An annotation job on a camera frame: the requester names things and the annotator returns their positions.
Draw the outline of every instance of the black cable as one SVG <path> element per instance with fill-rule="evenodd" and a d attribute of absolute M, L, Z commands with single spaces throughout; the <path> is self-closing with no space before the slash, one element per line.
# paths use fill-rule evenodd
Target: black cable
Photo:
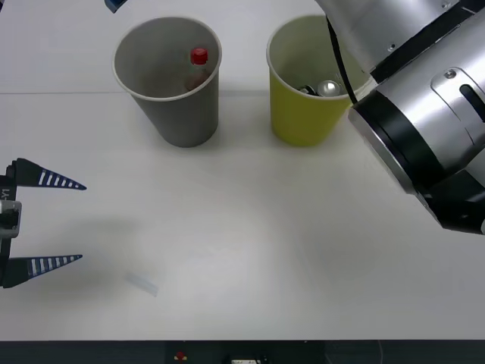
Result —
<path fill-rule="evenodd" d="M 343 63 L 342 53 L 340 53 L 339 40 L 337 39 L 335 30 L 333 30 L 332 24 L 330 24 L 330 20 L 328 18 L 327 23 L 328 30 L 330 32 L 330 40 L 332 41 L 333 53 L 335 55 L 336 63 L 339 66 L 339 71 L 340 75 L 342 76 L 343 84 L 347 89 L 347 93 L 349 94 L 349 98 L 352 101 L 352 104 L 356 104 L 358 101 L 355 97 L 352 85 L 350 84 L 349 77 L 347 76 L 346 66 Z"/>

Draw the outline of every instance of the screw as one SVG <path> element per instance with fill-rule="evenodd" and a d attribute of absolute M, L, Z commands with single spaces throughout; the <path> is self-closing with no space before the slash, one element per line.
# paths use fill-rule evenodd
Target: screw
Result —
<path fill-rule="evenodd" d="M 454 72 L 454 70 L 449 70 L 448 72 L 445 73 L 445 77 L 448 80 L 451 80 L 452 78 L 456 77 L 456 72 Z"/>

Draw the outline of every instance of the red bottle cap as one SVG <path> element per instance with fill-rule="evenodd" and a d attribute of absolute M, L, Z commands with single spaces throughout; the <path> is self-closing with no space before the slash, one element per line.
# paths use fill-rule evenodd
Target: red bottle cap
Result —
<path fill-rule="evenodd" d="M 202 66 L 207 63 L 207 60 L 208 52 L 205 48 L 194 48 L 190 52 L 190 61 L 192 62 L 192 64 Z"/>

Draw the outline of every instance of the cup rim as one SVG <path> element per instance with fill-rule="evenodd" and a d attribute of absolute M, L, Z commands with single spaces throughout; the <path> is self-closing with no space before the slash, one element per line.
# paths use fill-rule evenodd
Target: cup rim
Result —
<path fill-rule="evenodd" d="M 200 85 L 199 87 L 197 87 L 196 89 L 193 89 L 192 91 L 189 91 L 187 93 L 183 93 L 181 95 L 177 95 L 177 96 L 172 96 L 172 97 L 150 97 L 150 96 L 145 96 L 145 95 L 142 95 L 140 93 L 136 93 L 135 91 L 133 91 L 132 89 L 130 89 L 129 87 L 127 87 L 119 78 L 119 76 L 117 75 L 117 71 L 116 71 L 116 67 L 114 65 L 114 61 L 116 59 L 116 54 L 118 52 L 118 49 L 120 48 L 120 45 L 121 43 L 125 40 L 125 38 L 130 34 L 132 33 L 134 30 L 146 25 L 147 23 L 150 23 L 152 21 L 157 21 L 157 20 L 161 20 L 161 19 L 183 19 L 183 20 L 190 20 L 194 23 L 198 23 L 199 25 L 202 25 L 205 29 L 207 29 L 209 31 L 210 34 L 212 34 L 212 36 L 214 37 L 216 43 L 217 43 L 217 47 L 219 48 L 219 59 L 217 60 L 217 64 L 215 66 L 215 69 L 214 69 L 214 72 L 212 72 L 211 76 L 202 84 Z M 219 72 L 219 68 L 221 67 L 221 62 L 222 62 L 222 45 L 221 45 L 221 41 L 219 40 L 219 37 L 217 36 L 217 34 L 212 30 L 212 28 L 210 28 L 209 25 L 201 22 L 200 20 L 197 20 L 193 17 L 179 17 L 179 16 L 170 16 L 170 17 L 154 17 L 152 19 L 149 19 L 149 20 L 146 20 L 146 21 L 143 21 L 142 23 L 140 24 L 137 24 L 133 27 L 131 27 L 129 30 L 127 30 L 124 35 L 121 37 L 121 39 L 118 41 L 116 47 L 114 48 L 114 52 L 113 52 L 113 56 L 111 57 L 112 58 L 112 61 L 111 61 L 111 69 L 113 70 L 113 74 L 114 74 L 114 78 L 116 79 L 116 81 L 118 82 L 118 84 L 125 90 L 127 91 L 131 96 L 133 97 L 136 97 L 138 99 L 143 99 L 143 100 L 146 100 L 146 101 L 156 101 L 156 102 L 170 102 L 170 101 L 176 101 L 176 100 L 181 100 L 181 99 L 185 99 L 186 97 L 190 97 L 191 95 L 197 93 L 199 90 L 203 89 L 206 85 L 208 85 L 213 79 L 214 77 L 216 77 L 216 75 L 218 74 Z"/>
<path fill-rule="evenodd" d="M 287 21 L 285 21 L 283 24 L 281 24 L 270 36 L 270 39 L 268 40 L 268 45 L 266 46 L 266 62 L 268 63 L 268 67 L 271 70 L 271 73 L 280 81 L 280 83 L 288 90 L 290 90 L 293 93 L 297 93 L 299 96 L 303 96 L 307 99 L 312 99 L 312 100 L 327 100 L 327 101 L 339 101 L 339 100 L 344 100 L 349 98 L 349 94 L 346 93 L 345 95 L 339 95 L 339 96 L 313 96 L 313 95 L 308 95 L 305 93 L 299 92 L 297 89 L 291 87 L 283 78 L 280 77 L 280 75 L 276 72 L 273 66 L 273 62 L 271 62 L 271 57 L 270 57 L 270 47 L 271 43 L 273 42 L 274 37 L 288 24 L 292 23 L 293 21 L 297 21 L 300 19 L 306 19 L 309 17 L 322 17 L 323 19 L 327 19 L 327 15 L 325 14 L 307 14 L 307 15 L 299 15 L 298 17 L 291 18 Z M 360 86 L 357 90 L 354 91 L 356 95 L 361 94 L 367 87 L 369 87 L 372 84 L 372 77 L 369 74 L 369 79 L 364 82 L 362 86 Z"/>

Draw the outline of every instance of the plastic bottle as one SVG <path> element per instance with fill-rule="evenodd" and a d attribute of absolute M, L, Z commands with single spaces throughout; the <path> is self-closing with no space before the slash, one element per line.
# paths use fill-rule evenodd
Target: plastic bottle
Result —
<path fill-rule="evenodd" d="M 204 48 L 195 48 L 190 52 L 192 67 L 186 80 L 187 91 L 192 91 L 202 85 L 211 74 L 207 71 L 208 52 Z"/>

